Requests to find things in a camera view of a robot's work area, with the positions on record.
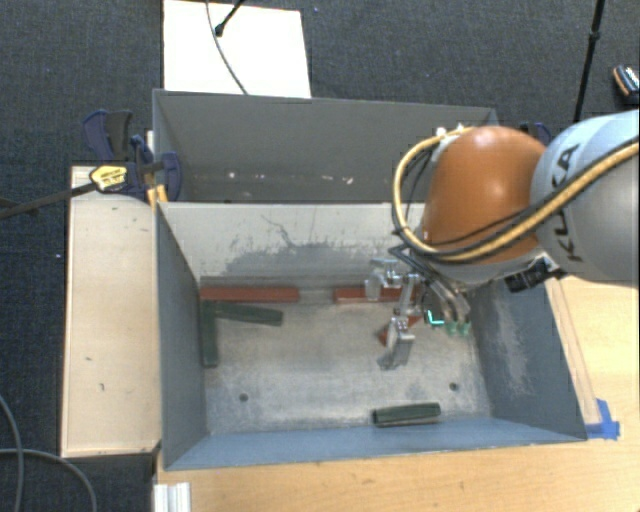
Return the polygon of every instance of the yellow cable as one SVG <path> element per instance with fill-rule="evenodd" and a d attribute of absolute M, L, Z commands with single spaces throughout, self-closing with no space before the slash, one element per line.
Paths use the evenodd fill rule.
<path fill-rule="evenodd" d="M 401 231 L 403 231 L 405 237 L 414 244 L 419 250 L 426 254 L 431 254 L 438 256 L 438 258 L 443 262 L 453 262 L 453 263 L 462 263 L 465 260 L 480 258 L 494 250 L 498 250 L 503 248 L 510 243 L 514 242 L 516 239 L 521 237 L 527 230 L 533 228 L 537 224 L 541 223 L 558 209 L 563 207 L 565 204 L 569 203 L 573 200 L 580 192 L 582 192 L 586 187 L 588 187 L 591 183 L 597 180 L 600 176 L 607 173 L 610 169 L 618 165 L 620 162 L 627 160 L 634 155 L 638 154 L 638 143 L 631 144 L 626 146 L 619 151 L 616 151 L 612 155 L 609 155 L 607 158 L 601 160 L 587 171 L 585 171 L 575 182 L 573 182 L 569 187 L 559 193 L 557 196 L 553 197 L 548 203 L 542 206 L 540 209 L 536 210 L 533 214 L 531 214 L 526 219 L 522 220 L 518 224 L 512 226 L 509 230 L 503 233 L 501 236 L 496 238 L 495 240 L 491 240 L 486 242 L 474 249 L 470 249 L 459 254 L 455 255 L 443 255 L 441 251 L 427 245 L 423 240 L 420 240 L 411 228 L 407 225 L 407 220 L 404 217 L 402 212 L 402 181 L 405 169 L 409 162 L 415 158 L 418 153 L 428 149 L 429 147 L 437 144 L 446 136 L 460 135 L 466 131 L 469 131 L 473 128 L 461 128 L 458 130 L 454 130 L 448 132 L 443 136 L 436 136 L 426 139 L 422 142 L 416 144 L 413 148 L 409 150 L 409 152 L 400 160 L 396 168 L 396 173 L 394 175 L 393 180 L 393 209 L 396 215 L 396 219 L 398 222 L 398 227 Z"/>

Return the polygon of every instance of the metal bracket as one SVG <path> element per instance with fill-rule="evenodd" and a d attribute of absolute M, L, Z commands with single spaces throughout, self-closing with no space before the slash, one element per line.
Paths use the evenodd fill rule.
<path fill-rule="evenodd" d="M 392 370 L 398 366 L 407 364 L 415 335 L 409 332 L 409 313 L 411 309 L 411 296 L 417 283 L 421 282 L 419 274 L 406 274 L 401 277 L 402 293 L 395 315 L 387 327 L 386 349 L 378 358 L 378 365 L 383 370 Z"/>

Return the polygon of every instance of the black stand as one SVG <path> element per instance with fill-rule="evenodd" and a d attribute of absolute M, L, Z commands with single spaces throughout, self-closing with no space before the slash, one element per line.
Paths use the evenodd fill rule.
<path fill-rule="evenodd" d="M 584 102 L 584 94 L 587 90 L 587 82 L 589 81 L 589 72 L 591 71 L 591 62 L 593 61 L 593 52 L 596 49 L 596 42 L 600 39 L 600 22 L 602 21 L 602 11 L 604 10 L 605 0 L 597 0 L 596 8 L 593 13 L 593 21 L 591 22 L 591 32 L 589 33 L 589 47 L 587 48 L 587 56 L 582 68 L 582 79 L 580 80 L 580 92 L 576 100 L 576 110 L 573 114 L 573 122 L 580 121 L 582 115 L 582 103 Z"/>

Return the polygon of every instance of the white plastic piece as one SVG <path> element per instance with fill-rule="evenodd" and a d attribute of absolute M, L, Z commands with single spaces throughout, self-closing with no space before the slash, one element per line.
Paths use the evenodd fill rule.
<path fill-rule="evenodd" d="M 155 484 L 153 486 L 154 512 L 191 512 L 191 484 Z"/>

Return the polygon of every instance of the blue tape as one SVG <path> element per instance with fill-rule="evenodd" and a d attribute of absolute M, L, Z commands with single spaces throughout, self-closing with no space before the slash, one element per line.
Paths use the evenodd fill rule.
<path fill-rule="evenodd" d="M 620 422 L 611 419 L 609 406 L 605 400 L 596 398 L 598 409 L 600 409 L 601 423 L 585 425 L 589 439 L 612 439 L 618 440 L 620 437 Z"/>

